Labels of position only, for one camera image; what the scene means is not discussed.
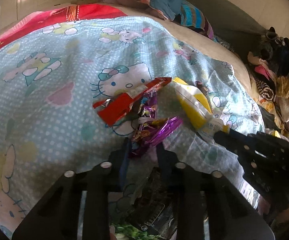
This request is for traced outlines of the right hand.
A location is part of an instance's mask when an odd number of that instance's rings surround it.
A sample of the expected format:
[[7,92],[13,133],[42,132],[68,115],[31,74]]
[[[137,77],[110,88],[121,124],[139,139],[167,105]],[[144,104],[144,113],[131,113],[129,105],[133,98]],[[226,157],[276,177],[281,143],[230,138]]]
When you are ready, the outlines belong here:
[[259,198],[257,211],[273,230],[280,229],[289,223],[289,207],[283,211],[274,213],[274,211],[271,210],[270,203],[262,196]]

